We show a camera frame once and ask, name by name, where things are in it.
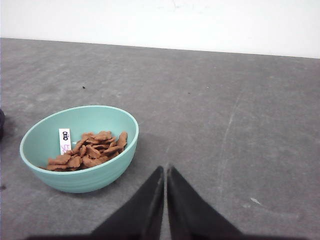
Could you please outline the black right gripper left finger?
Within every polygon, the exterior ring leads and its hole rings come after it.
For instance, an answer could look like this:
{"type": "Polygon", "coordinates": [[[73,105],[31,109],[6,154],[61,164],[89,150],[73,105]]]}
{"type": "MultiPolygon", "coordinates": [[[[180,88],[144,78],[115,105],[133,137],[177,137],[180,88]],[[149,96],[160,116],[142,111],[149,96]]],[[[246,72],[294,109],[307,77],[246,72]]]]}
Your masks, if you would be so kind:
{"type": "Polygon", "coordinates": [[[97,240],[158,240],[164,210],[164,169],[159,166],[132,198],[91,236],[97,240]]]}

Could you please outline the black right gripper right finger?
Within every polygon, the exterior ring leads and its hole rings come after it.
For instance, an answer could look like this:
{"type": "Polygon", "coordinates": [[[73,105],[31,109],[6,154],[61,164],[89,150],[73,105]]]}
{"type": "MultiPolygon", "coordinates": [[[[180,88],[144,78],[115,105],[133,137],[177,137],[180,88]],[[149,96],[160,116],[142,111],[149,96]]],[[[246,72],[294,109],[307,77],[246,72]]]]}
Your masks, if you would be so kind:
{"type": "Polygon", "coordinates": [[[167,205],[173,240],[233,240],[244,237],[172,165],[167,170],[167,205]]]}

